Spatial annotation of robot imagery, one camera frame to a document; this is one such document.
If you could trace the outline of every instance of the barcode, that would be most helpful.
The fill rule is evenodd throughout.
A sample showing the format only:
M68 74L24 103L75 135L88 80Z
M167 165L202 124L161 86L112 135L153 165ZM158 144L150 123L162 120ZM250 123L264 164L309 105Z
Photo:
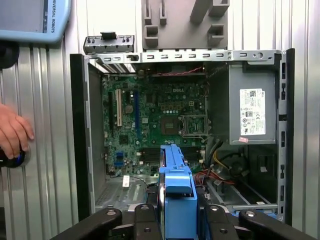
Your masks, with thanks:
M256 91L250 91L250 97L255 97L257 95Z

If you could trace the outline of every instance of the black pcie slot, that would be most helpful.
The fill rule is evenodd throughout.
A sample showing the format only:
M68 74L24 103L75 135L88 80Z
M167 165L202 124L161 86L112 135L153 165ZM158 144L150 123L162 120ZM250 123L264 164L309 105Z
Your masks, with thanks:
M114 136L114 126L115 126L115 119L114 119L114 100L112 97L112 92L108 92L108 113L109 113L109 128L111 131L111 136Z

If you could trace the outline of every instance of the white label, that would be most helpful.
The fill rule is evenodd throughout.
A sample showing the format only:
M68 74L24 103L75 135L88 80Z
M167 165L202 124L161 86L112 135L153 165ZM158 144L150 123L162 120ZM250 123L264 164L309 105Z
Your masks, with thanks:
M122 187L128 188L130 185L130 176L129 175L124 175L123 176L123 181L122 181Z
M221 183L222 183L222 181L220 181L220 180L215 180L214 182L213 182L215 185L217 185L217 186L219 186Z
M265 91L240 89L240 135L266 134Z

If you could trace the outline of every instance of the green circuit board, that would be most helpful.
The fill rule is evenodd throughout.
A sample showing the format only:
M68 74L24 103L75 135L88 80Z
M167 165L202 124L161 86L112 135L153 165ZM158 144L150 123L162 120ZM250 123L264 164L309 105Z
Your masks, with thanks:
M207 91L205 76L105 76L107 170L154 174L160 163L160 145L176 144L192 171L198 171L209 135Z

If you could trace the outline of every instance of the expansion slot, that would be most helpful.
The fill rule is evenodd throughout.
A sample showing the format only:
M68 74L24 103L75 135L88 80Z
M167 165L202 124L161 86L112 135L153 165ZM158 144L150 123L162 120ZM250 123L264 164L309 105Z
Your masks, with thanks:
M108 92L108 115L109 115L109 128L111 136L114 136L114 101L112 98L112 92Z
M115 90L116 99L116 125L122 127L122 96L121 89Z
M141 130L140 130L140 109L139 109L139 92L134 91L134 121L135 121L135 130L138 140L141 139Z

